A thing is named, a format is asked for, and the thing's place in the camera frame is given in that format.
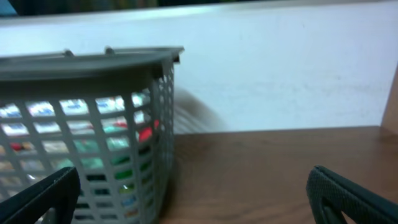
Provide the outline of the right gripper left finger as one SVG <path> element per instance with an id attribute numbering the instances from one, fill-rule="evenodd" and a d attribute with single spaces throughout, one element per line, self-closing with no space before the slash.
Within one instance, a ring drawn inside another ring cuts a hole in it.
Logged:
<path id="1" fill-rule="evenodd" d="M 1 202 L 1 223 L 35 223 L 51 208 L 56 223 L 71 223 L 79 195 L 76 167 L 64 167 Z"/>

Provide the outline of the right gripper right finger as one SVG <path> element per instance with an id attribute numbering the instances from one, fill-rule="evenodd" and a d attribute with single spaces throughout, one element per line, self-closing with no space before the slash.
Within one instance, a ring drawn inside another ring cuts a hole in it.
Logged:
<path id="1" fill-rule="evenodd" d="M 323 166 L 309 173 L 307 197 L 317 224 L 355 223 L 397 224 L 397 204 L 338 175 Z"/>

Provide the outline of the teal plastic packet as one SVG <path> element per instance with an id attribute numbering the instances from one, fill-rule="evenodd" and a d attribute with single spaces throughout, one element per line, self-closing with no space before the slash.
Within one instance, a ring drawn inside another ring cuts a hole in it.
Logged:
<path id="1" fill-rule="evenodd" d="M 127 149 L 129 147 L 128 139 L 125 137 L 109 138 L 106 140 L 106 142 L 108 149 L 110 151 L 120 151 L 122 149 Z M 75 140 L 74 144 L 77 149 L 77 152 L 79 153 L 89 154 L 100 151 L 97 142 L 94 140 Z M 85 169 L 100 169 L 104 167 L 104 162 L 99 157 L 83 158 L 80 161 Z M 109 161 L 113 166 L 118 166 L 129 162 L 130 157 L 128 155 L 116 156 L 112 157 Z M 55 160 L 53 162 L 53 166 L 56 169 L 61 169 L 64 167 L 74 166 L 74 164 L 70 159 L 60 159 L 58 161 Z"/>

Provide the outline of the green lidded jar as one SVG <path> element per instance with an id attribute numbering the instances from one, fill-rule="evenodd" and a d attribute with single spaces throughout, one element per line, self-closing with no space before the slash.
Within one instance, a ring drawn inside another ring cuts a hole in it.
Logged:
<path id="1" fill-rule="evenodd" d="M 118 183 L 118 192 L 121 195 L 133 194 L 140 185 L 152 180 L 152 160 L 138 161 L 138 170 L 134 170 L 134 161 L 129 156 L 118 156 L 111 159 L 116 169 L 114 178 Z"/>

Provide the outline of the Kleenex tissue multipack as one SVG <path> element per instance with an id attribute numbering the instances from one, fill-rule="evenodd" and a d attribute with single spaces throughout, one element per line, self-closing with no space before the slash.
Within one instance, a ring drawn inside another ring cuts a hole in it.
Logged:
<path id="1" fill-rule="evenodd" d="M 133 93 L 131 96 L 134 107 L 146 105 L 150 102 L 147 91 Z M 62 111 L 65 115 L 87 115 L 89 109 L 85 101 L 62 100 L 60 101 Z M 97 109 L 101 114 L 113 113 L 124 110 L 124 101 L 120 96 L 111 98 L 99 98 L 96 100 Z M 28 103 L 27 109 L 32 116 L 54 116 L 53 106 L 48 101 Z M 20 109 L 14 104 L 8 104 L 1 108 L 1 118 L 21 118 Z M 137 124 L 144 123 L 149 119 L 149 115 L 143 111 L 134 113 L 134 120 Z M 113 133 L 127 128 L 126 119 L 123 117 L 102 120 L 104 132 Z M 38 133 L 57 133 L 60 131 L 59 125 L 54 121 L 34 123 Z M 88 121 L 69 121 L 68 126 L 73 134 L 93 134 L 93 125 Z M 20 123 L 2 125 L 4 131 L 9 136 L 20 136 L 28 134 L 27 128 Z"/>

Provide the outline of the orange spaghetti packet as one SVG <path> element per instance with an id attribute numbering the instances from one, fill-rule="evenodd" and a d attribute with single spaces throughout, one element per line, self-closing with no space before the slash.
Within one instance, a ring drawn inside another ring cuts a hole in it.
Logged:
<path id="1" fill-rule="evenodd" d="M 105 133 L 116 133 L 127 130 L 127 124 L 123 122 L 115 122 L 107 125 L 104 128 Z M 77 129 L 77 133 L 91 134 L 93 128 L 86 126 L 85 128 Z M 136 133 L 138 142 L 144 142 L 152 136 L 151 127 L 145 127 Z M 47 153 L 69 153 L 68 147 L 64 141 L 42 141 L 42 146 Z M 31 142 L 11 142 L 10 147 L 16 153 L 35 152 L 35 146 Z"/>

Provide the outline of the grey plastic lattice basket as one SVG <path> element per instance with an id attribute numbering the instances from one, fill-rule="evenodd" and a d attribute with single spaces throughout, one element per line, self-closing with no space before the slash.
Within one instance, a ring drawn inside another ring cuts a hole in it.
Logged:
<path id="1" fill-rule="evenodd" d="M 179 61 L 180 47 L 112 49 L 102 54 L 59 54 L 3 57 L 1 59 L 1 108 L 16 105 L 21 118 L 1 118 L 1 202 L 40 182 L 60 169 L 55 160 L 70 159 L 80 178 L 78 197 L 71 223 L 158 223 L 164 203 L 170 171 L 174 163 L 174 65 Z M 134 107 L 133 93 L 147 91 L 150 102 Z M 124 110 L 101 114 L 96 105 L 99 98 L 120 96 Z M 65 115 L 60 101 L 85 101 L 87 115 Z M 54 116 L 32 116 L 27 104 L 48 101 Z M 134 113 L 149 115 L 137 124 Z M 127 130 L 105 133 L 102 120 L 123 117 Z M 37 132 L 34 123 L 54 121 L 57 133 Z M 73 134 L 69 121 L 88 121 L 93 134 Z M 23 124 L 26 135 L 9 136 L 4 124 Z M 151 127 L 152 136 L 138 142 L 136 133 Z M 127 137 L 129 147 L 110 151 L 107 138 Z M 73 140 L 93 139 L 99 152 L 79 153 Z M 47 153 L 42 141 L 64 141 L 69 153 Z M 16 153 L 11 142 L 31 142 L 35 152 Z M 114 178 L 116 169 L 110 159 L 128 155 L 138 170 L 138 161 L 152 160 L 152 180 L 138 186 L 133 194 L 121 195 Z M 85 169 L 81 159 L 99 157 L 100 169 Z"/>

